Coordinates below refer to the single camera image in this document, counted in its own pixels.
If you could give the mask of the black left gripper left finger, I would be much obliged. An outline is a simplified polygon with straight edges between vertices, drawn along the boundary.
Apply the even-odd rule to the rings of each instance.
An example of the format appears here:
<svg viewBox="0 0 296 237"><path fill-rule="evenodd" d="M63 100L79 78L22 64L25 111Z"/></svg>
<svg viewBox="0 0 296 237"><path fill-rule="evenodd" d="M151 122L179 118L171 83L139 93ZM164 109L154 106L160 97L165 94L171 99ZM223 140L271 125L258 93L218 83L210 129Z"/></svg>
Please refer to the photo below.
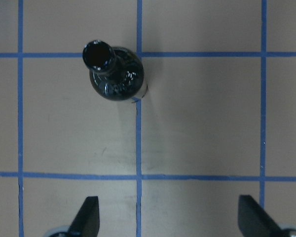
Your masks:
<svg viewBox="0 0 296 237"><path fill-rule="evenodd" d="M69 226L70 237L97 237L99 233L99 200L87 197Z"/></svg>

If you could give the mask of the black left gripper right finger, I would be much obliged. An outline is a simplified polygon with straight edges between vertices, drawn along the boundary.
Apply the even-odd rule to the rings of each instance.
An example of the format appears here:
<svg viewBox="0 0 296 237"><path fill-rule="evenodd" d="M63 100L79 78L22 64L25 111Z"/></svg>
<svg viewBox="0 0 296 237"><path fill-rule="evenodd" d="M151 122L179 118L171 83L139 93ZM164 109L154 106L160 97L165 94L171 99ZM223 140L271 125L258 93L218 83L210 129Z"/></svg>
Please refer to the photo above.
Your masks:
<svg viewBox="0 0 296 237"><path fill-rule="evenodd" d="M237 223L244 237L277 237L282 232L251 195L239 196Z"/></svg>

